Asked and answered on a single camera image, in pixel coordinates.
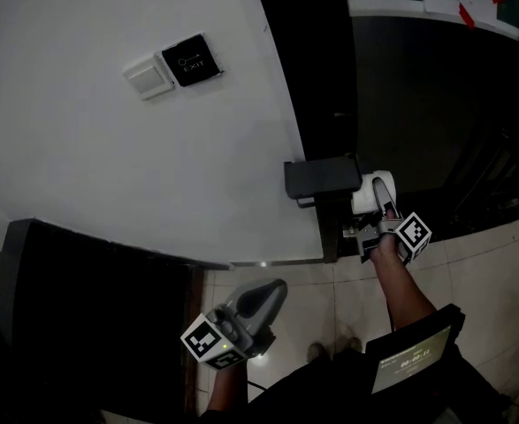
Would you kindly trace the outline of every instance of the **exit button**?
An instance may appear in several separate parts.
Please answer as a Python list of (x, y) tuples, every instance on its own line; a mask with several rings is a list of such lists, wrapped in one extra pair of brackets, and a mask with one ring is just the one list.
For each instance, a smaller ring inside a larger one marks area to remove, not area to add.
[(179, 85), (187, 87), (220, 74), (201, 34), (163, 50), (164, 61)]

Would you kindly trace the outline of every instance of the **light switch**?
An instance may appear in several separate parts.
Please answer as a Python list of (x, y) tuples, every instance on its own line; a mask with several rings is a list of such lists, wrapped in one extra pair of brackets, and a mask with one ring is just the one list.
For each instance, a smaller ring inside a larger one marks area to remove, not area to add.
[(165, 71), (154, 57), (127, 69), (124, 77), (143, 101), (173, 88)]

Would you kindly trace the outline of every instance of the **display screen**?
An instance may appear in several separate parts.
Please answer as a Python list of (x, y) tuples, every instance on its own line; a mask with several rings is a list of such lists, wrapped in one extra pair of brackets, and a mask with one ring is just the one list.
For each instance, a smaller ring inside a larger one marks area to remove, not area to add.
[(442, 358), (451, 328), (450, 325), (409, 349), (381, 360), (371, 394), (408, 379)]

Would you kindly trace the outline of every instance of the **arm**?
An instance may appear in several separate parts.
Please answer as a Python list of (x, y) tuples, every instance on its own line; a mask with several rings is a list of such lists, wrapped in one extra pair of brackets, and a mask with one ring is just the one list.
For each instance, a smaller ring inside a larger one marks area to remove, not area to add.
[(208, 410), (229, 412), (248, 403), (248, 363), (246, 361), (216, 373)]
[(393, 235), (385, 235), (379, 246), (370, 252), (370, 258), (377, 271), (396, 329), (406, 327), (436, 311), (402, 264)]

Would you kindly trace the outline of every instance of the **shoe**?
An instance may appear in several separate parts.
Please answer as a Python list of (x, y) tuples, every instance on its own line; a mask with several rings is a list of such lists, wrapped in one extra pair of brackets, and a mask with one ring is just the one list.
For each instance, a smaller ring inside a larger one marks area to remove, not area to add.
[(311, 344), (309, 349), (306, 351), (306, 361), (308, 363), (311, 363), (316, 358), (330, 359), (330, 355), (328, 355), (328, 352), (320, 343)]
[(359, 337), (351, 337), (347, 340), (346, 348), (361, 353), (363, 352), (362, 340)]

